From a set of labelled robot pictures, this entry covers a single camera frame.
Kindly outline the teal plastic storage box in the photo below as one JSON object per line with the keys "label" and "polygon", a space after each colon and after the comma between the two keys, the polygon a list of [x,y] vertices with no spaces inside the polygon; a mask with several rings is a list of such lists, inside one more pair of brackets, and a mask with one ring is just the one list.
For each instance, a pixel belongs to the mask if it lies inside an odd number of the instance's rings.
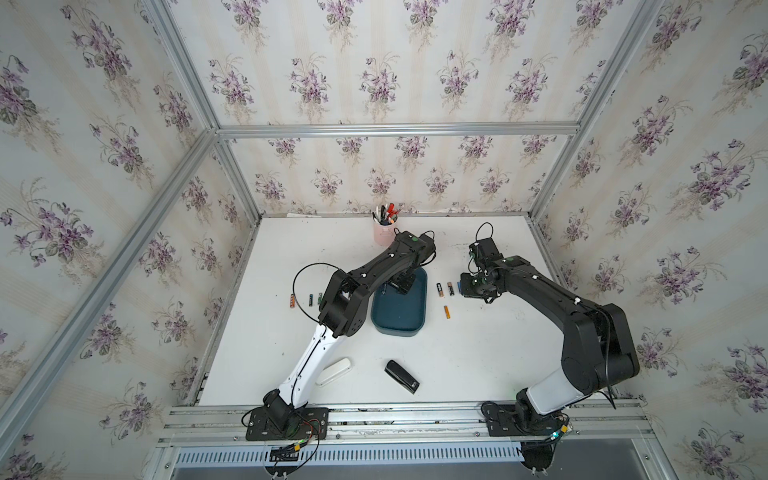
{"label": "teal plastic storage box", "polygon": [[371,321],[382,334],[412,337],[426,320],[428,274],[423,268],[414,272],[414,282],[407,294],[389,284],[381,286],[373,297]]}

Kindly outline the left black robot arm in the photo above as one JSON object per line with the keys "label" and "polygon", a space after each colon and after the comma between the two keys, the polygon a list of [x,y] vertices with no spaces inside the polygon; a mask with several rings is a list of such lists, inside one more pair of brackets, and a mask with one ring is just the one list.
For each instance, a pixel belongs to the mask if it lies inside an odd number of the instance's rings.
{"label": "left black robot arm", "polygon": [[434,233],[397,231],[387,249],[362,267],[336,270],[320,302],[317,327],[297,365],[281,385],[263,398],[267,417],[280,429],[298,417],[327,356],[342,339],[355,335],[367,318],[370,298],[383,285],[405,295],[416,271],[436,257]]}

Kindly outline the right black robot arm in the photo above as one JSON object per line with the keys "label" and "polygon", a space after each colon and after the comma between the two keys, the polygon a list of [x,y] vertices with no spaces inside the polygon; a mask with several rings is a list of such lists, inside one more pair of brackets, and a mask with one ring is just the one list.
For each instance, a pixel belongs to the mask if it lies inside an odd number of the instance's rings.
{"label": "right black robot arm", "polygon": [[583,299],[513,256],[460,275],[462,296],[493,303],[509,293],[535,308],[562,333],[560,366],[521,390],[516,415],[539,420],[639,374],[640,362],[624,310]]}

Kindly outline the pink pen holder cup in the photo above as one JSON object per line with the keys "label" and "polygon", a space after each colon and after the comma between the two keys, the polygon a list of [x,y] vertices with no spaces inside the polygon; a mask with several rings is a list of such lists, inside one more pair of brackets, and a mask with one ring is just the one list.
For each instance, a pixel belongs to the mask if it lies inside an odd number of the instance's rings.
{"label": "pink pen holder cup", "polygon": [[394,223],[373,222],[373,240],[381,247],[389,247],[396,237],[396,225]]}

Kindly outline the black stapler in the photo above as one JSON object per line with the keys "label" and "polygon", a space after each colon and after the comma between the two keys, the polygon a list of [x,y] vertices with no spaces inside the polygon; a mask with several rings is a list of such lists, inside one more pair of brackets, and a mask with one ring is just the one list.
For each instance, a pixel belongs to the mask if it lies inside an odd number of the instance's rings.
{"label": "black stapler", "polygon": [[395,360],[387,362],[385,373],[411,394],[415,394],[420,387],[420,382]]}

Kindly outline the white oblong case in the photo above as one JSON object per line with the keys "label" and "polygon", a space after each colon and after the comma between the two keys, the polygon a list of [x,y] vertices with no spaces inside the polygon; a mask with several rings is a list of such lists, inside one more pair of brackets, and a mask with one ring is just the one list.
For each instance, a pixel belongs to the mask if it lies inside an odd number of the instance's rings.
{"label": "white oblong case", "polygon": [[341,358],[327,366],[317,377],[315,384],[319,387],[324,387],[349,373],[352,367],[353,365],[349,358]]}

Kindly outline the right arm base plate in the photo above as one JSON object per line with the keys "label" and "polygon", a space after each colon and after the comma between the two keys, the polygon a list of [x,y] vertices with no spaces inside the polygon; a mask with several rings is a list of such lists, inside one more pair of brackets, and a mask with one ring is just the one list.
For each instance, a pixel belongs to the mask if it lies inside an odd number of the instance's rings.
{"label": "right arm base plate", "polygon": [[569,431],[569,419],[563,412],[540,415],[526,403],[486,401],[480,405],[480,411],[491,437],[558,439]]}

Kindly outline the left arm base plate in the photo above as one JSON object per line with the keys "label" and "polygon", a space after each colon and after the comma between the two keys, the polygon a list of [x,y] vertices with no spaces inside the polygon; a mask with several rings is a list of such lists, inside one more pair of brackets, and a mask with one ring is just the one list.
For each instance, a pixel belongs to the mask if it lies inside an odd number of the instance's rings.
{"label": "left arm base plate", "polygon": [[301,408],[291,412],[280,428],[268,416],[265,407],[253,408],[241,417],[248,441],[324,440],[328,432],[328,408]]}

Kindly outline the aluminium front rail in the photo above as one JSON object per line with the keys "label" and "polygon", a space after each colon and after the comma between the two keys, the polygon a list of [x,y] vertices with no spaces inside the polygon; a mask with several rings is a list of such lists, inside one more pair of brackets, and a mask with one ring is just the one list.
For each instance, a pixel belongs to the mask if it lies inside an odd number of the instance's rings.
{"label": "aluminium front rail", "polygon": [[[490,427],[479,402],[326,404],[322,446],[364,443],[485,441]],[[287,445],[264,434],[244,406],[171,407],[158,433],[159,447]],[[654,439],[650,421],[635,400],[587,400],[565,410],[567,440]]]}

